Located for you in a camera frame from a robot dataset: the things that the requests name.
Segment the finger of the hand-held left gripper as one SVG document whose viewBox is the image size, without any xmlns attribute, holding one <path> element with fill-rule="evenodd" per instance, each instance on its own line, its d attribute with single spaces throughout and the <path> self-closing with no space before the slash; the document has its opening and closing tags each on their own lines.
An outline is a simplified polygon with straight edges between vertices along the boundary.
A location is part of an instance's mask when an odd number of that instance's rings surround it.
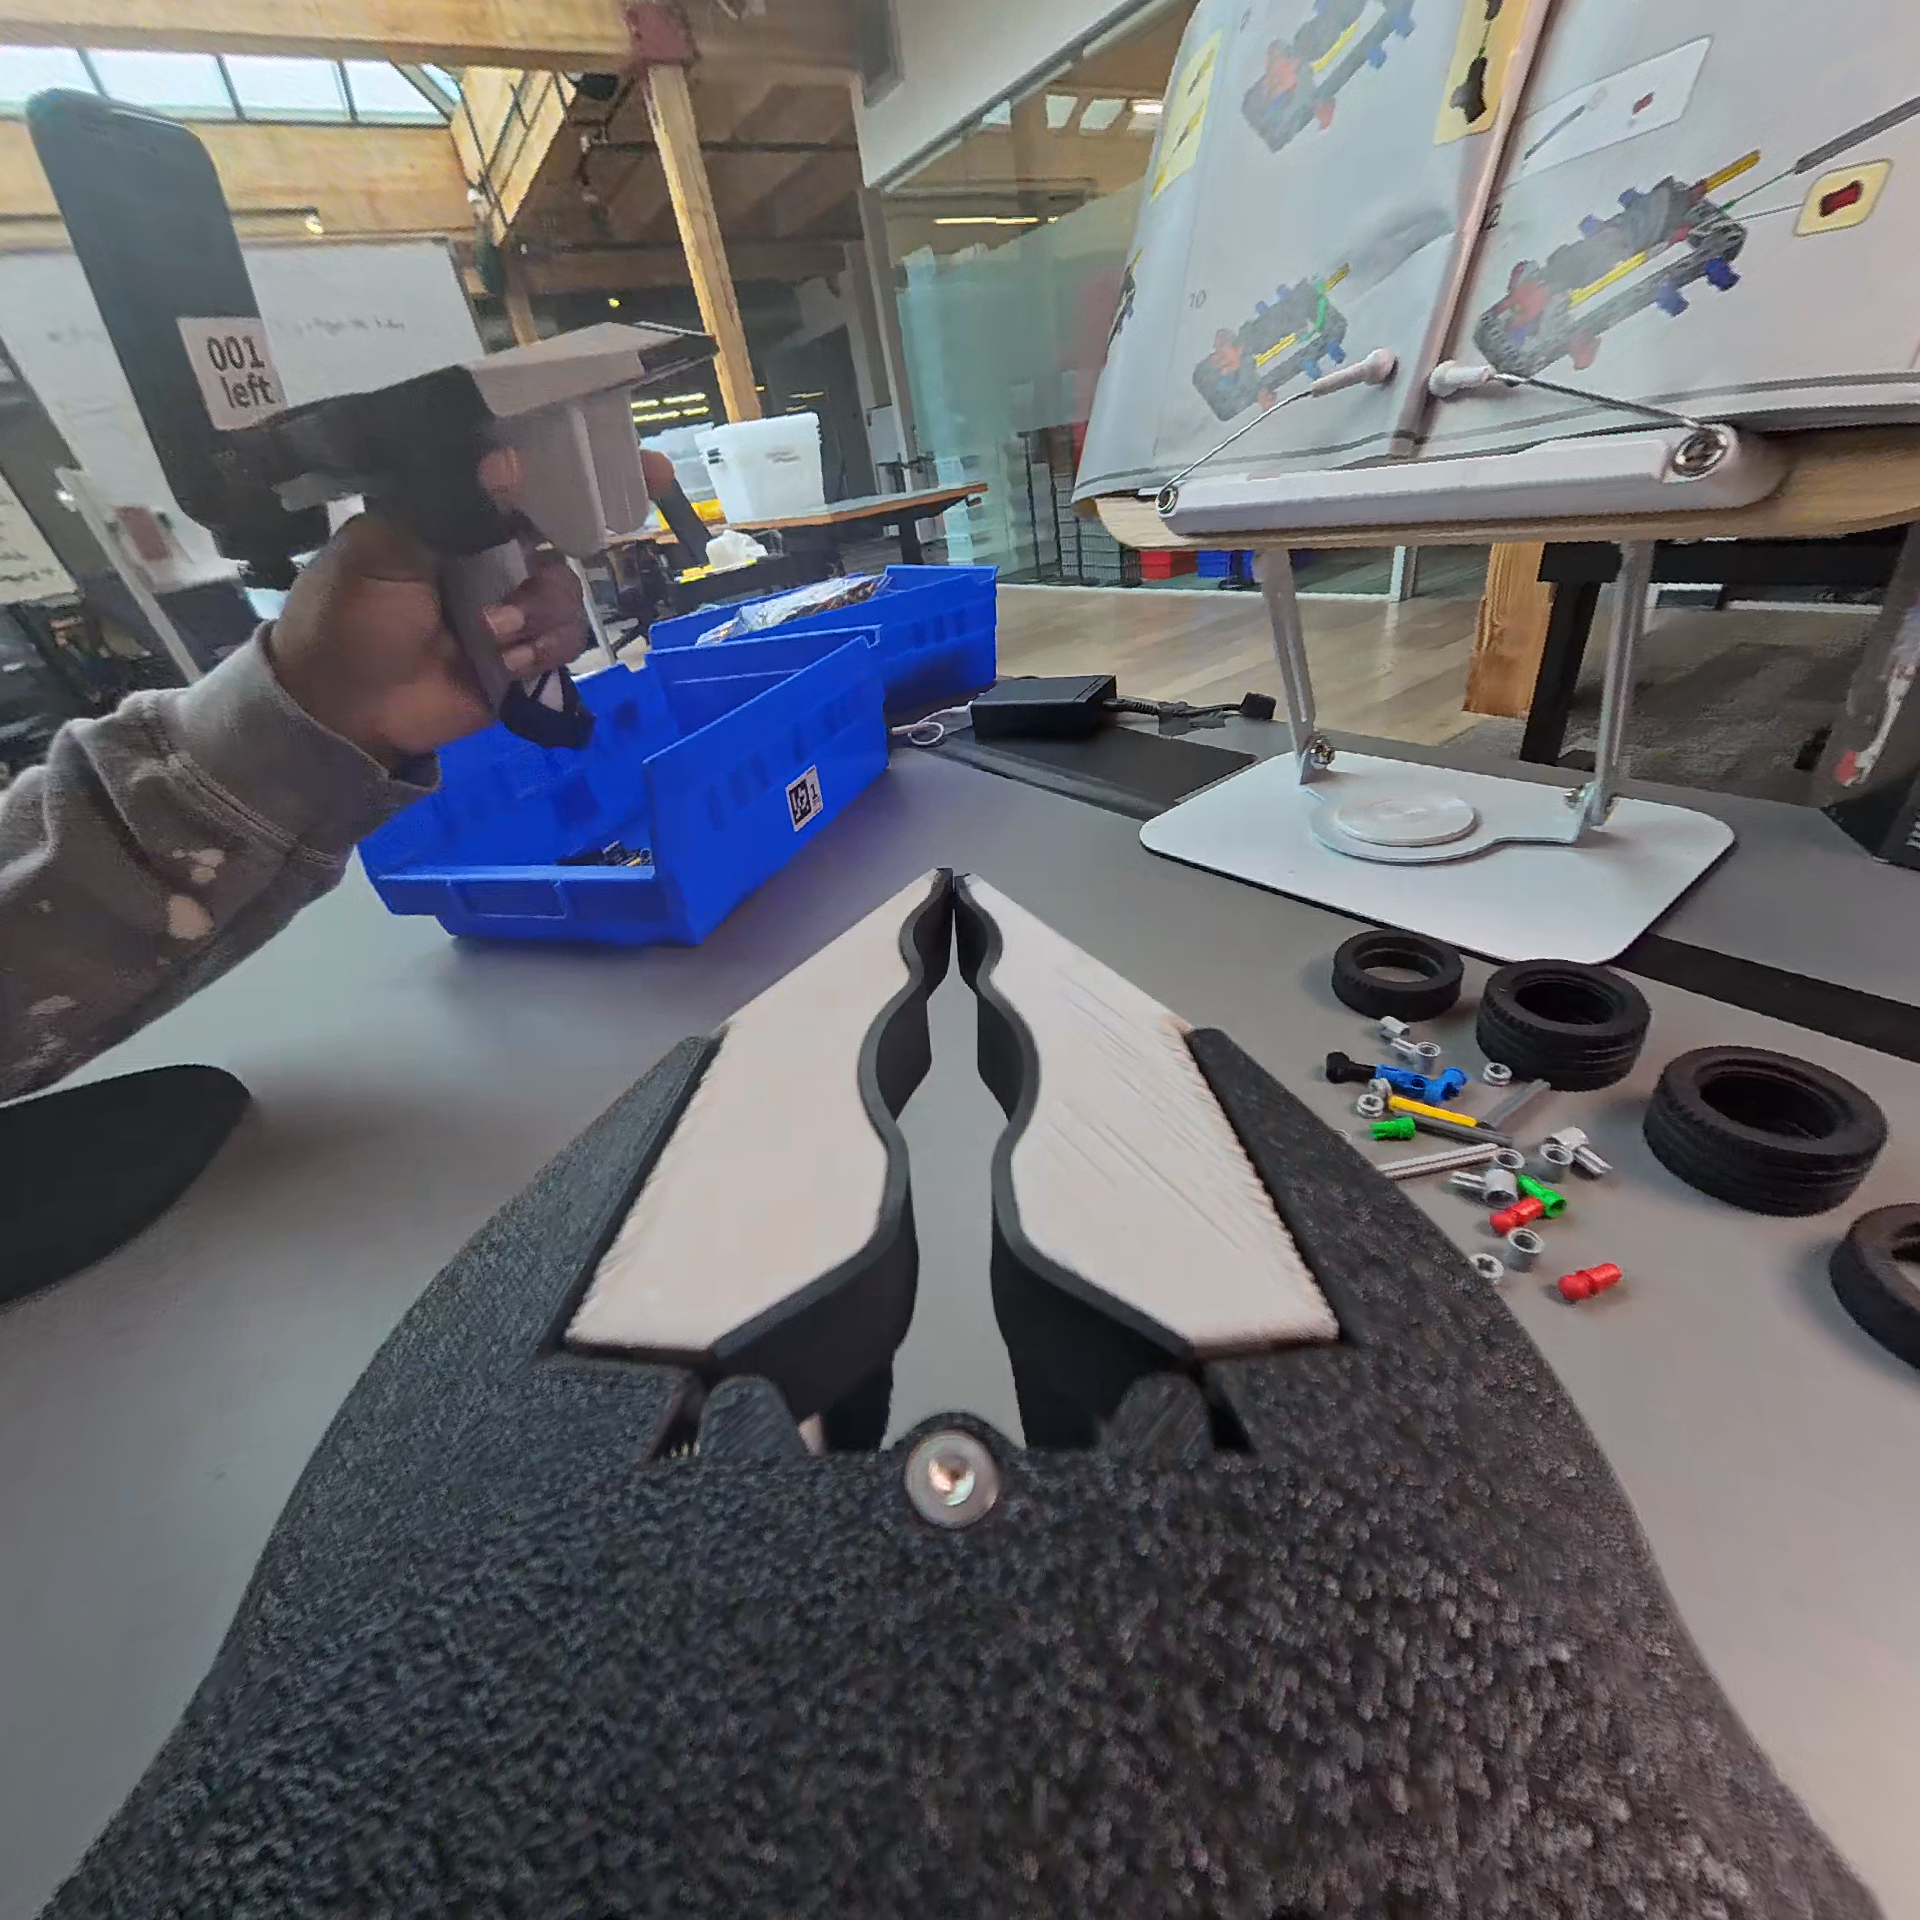
<svg viewBox="0 0 1920 1920">
<path fill-rule="evenodd" d="M 518 506 L 560 552 L 602 552 L 596 490 L 596 395 L 632 393 L 686 370 L 686 331 L 602 323 L 469 363 L 518 466 Z"/>
<path fill-rule="evenodd" d="M 644 528 L 654 498 L 624 392 L 596 395 L 596 490 L 602 532 L 637 532 Z"/>
</svg>

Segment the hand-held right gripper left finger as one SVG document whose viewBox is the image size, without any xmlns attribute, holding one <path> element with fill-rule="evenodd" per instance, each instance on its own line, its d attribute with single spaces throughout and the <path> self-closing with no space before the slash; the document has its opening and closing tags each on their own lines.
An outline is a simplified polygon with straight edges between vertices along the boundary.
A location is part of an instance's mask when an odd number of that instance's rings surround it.
<svg viewBox="0 0 1920 1920">
<path fill-rule="evenodd" d="M 567 1344 L 684 1364 L 882 1364 L 918 1245 L 897 1118 L 952 946 L 935 868 L 738 1009 L 592 1269 Z"/>
</svg>

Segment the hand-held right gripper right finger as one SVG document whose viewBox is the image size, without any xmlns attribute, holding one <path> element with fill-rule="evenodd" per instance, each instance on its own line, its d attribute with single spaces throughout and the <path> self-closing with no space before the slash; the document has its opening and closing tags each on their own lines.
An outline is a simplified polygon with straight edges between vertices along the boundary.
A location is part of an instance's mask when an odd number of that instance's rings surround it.
<svg viewBox="0 0 1920 1920">
<path fill-rule="evenodd" d="M 1336 1342 L 1191 1025 L 982 877 L 957 875 L 951 906 L 1015 1276 L 1174 1360 Z"/>
</svg>

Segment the toy instruction booklet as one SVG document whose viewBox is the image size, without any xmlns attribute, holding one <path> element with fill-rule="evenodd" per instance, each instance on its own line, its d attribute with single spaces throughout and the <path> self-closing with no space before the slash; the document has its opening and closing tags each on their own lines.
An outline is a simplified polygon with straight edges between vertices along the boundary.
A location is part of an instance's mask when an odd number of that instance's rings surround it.
<svg viewBox="0 0 1920 1920">
<path fill-rule="evenodd" d="M 1914 3 L 1198 5 L 1077 498 L 1914 420 Z"/>
</svg>

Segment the person's left forearm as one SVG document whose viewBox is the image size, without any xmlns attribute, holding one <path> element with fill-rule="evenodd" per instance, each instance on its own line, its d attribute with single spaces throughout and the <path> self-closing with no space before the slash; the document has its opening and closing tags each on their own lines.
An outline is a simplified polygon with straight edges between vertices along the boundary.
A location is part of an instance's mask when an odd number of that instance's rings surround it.
<svg viewBox="0 0 1920 1920">
<path fill-rule="evenodd" d="M 278 683 L 272 627 L 190 688 L 61 726 L 1 797 L 1 1098 L 38 1092 L 204 993 L 439 788 Z"/>
</svg>

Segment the grey desk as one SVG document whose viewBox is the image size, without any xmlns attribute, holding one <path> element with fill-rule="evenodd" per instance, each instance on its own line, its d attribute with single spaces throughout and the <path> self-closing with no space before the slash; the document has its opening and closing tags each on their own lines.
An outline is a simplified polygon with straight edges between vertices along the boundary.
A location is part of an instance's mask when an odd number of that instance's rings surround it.
<svg viewBox="0 0 1920 1920">
<path fill-rule="evenodd" d="M 1137 824 L 906 752 L 694 952 L 455 944 L 360 872 L 94 1066 L 218 1066 L 254 1106 L 174 1214 L 5 1313 L 5 1916 L 34 1916 L 174 1730 L 335 1408 L 420 1290 L 681 1037 L 713 1028 L 926 868 L 996 884 L 1316 1113 L 1348 924 L 1140 848 Z M 1914 1916 L 1914 1371 L 1837 1307 L 1829 1249 L 1914 1198 L 1914 1060 L 1861 1048 L 1913 997 L 1888 940 L 1785 969 L 1653 942 L 1638 1075 L 1583 1125 L 1549 1274 L 1506 1299 L 1612 1459 L 1749 1730 L 1885 1916 Z M 1852 1206 L 1746 1217 L 1677 1185 L 1641 1099 L 1677 1052 L 1777 1050 L 1869 1092 Z"/>
</svg>

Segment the person's left hand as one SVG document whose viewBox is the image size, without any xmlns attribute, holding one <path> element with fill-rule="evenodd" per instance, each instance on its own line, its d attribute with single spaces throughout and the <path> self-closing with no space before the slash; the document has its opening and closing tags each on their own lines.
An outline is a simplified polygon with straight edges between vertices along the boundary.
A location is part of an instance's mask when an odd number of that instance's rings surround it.
<svg viewBox="0 0 1920 1920">
<path fill-rule="evenodd" d="M 477 483 L 513 517 L 521 466 L 492 451 Z M 485 609 L 512 682 L 572 665 L 589 642 L 585 594 L 564 557 L 536 552 L 505 601 Z M 349 520 L 288 592 L 266 635 L 273 677 L 320 726 L 391 772 L 493 725 L 461 640 L 445 627 L 441 561 L 384 513 Z"/>
</svg>

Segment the white storage tote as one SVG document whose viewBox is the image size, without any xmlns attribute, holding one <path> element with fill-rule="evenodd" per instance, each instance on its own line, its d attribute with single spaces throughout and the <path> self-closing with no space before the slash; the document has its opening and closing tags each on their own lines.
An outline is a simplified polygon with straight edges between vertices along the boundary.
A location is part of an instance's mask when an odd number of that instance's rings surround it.
<svg viewBox="0 0 1920 1920">
<path fill-rule="evenodd" d="M 822 433 L 810 411 L 698 427 L 694 446 L 729 526 L 824 507 Z"/>
</svg>

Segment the clear bag of toy parts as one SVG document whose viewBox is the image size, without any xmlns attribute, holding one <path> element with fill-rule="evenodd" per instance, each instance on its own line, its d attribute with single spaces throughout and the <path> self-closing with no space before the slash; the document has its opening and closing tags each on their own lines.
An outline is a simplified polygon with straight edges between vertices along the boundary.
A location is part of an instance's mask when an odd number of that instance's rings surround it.
<svg viewBox="0 0 1920 1920">
<path fill-rule="evenodd" d="M 885 570 L 861 574 L 839 574 L 818 584 L 805 584 L 783 592 L 772 592 L 742 601 L 710 627 L 702 628 L 694 644 L 713 644 L 736 637 L 770 633 L 793 621 L 860 609 L 887 585 Z"/>
</svg>

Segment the long wooden table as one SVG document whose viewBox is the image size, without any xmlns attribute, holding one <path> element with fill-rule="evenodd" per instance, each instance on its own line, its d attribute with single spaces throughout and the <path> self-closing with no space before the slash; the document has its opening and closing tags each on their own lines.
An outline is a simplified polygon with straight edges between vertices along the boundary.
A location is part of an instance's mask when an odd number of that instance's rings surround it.
<svg viewBox="0 0 1920 1920">
<path fill-rule="evenodd" d="M 726 522 L 717 504 L 688 504 L 686 515 L 698 522 L 709 542 L 722 532 L 738 531 L 758 542 L 766 554 L 740 568 L 714 568 L 713 563 L 673 564 L 684 554 L 677 540 L 677 524 L 650 513 L 636 536 L 613 542 L 602 570 L 617 590 L 663 590 L 673 609 L 693 609 L 705 601 L 738 600 L 749 592 L 772 592 L 791 585 L 808 585 L 844 570 L 847 544 L 864 544 L 888 538 L 895 544 L 895 563 L 922 564 L 926 522 L 936 522 L 952 507 L 970 507 L 982 501 L 988 484 L 970 481 L 936 484 L 903 494 L 849 496 L 818 510 Z"/>
</svg>

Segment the cluster of mixed toy parts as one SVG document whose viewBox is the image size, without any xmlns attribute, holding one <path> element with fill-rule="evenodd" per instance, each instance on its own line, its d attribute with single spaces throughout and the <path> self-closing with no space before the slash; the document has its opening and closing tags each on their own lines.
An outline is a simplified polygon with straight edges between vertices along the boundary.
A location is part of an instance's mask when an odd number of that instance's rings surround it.
<svg viewBox="0 0 1920 1920">
<path fill-rule="evenodd" d="M 1521 1122 L 1551 1092 L 1545 1081 L 1521 1083 L 1484 1057 L 1468 1073 L 1400 1020 L 1378 1020 L 1375 1035 L 1378 1078 L 1346 1085 L 1375 1173 L 1398 1188 L 1442 1185 L 1476 1206 L 1470 1266 L 1480 1281 L 1542 1269 L 1545 1230 L 1568 1217 L 1573 1186 L 1613 1177 L 1592 1133 L 1564 1121 L 1525 1141 Z"/>
</svg>

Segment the blue plastic bin with label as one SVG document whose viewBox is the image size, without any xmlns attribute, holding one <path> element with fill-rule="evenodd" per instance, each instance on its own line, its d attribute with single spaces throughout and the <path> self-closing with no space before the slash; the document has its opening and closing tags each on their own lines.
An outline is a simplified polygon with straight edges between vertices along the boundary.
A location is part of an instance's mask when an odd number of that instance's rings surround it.
<svg viewBox="0 0 1920 1920">
<path fill-rule="evenodd" d="M 778 678 L 673 683 L 613 665 L 577 683 L 592 733 L 543 749 L 492 726 L 439 788 L 358 848 L 398 916 L 495 944 L 694 946 L 887 768 L 888 726 L 849 642 Z M 602 843 L 650 872 L 567 868 Z"/>
</svg>

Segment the black power adapter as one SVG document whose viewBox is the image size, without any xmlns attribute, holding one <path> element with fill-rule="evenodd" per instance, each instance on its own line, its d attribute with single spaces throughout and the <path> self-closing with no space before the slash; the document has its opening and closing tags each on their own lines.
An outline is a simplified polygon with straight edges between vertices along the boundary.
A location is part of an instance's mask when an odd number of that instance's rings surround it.
<svg viewBox="0 0 1920 1920">
<path fill-rule="evenodd" d="M 974 741 L 1082 741 L 1113 718 L 1114 677 L 1000 678 L 969 704 Z"/>
</svg>

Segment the rack of red and blue bins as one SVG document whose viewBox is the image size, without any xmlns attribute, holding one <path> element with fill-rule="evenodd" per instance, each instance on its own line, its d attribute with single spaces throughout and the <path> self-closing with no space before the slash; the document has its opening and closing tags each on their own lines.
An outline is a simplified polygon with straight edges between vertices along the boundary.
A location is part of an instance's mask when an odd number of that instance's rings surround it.
<svg viewBox="0 0 1920 1920">
<path fill-rule="evenodd" d="M 1249 592 L 1257 587 L 1257 563 L 1246 549 L 1134 549 L 1087 536 L 1074 546 L 1063 577 L 1082 587 Z"/>
</svg>

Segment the dark toy set box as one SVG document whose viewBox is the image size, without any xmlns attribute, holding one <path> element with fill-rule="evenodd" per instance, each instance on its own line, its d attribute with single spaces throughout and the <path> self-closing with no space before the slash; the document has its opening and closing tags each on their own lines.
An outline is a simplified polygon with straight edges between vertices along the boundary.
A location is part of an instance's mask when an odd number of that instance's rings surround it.
<svg viewBox="0 0 1920 1920">
<path fill-rule="evenodd" d="M 1917 872 L 1917 531 L 1888 581 L 1813 794 L 1874 860 Z"/>
</svg>

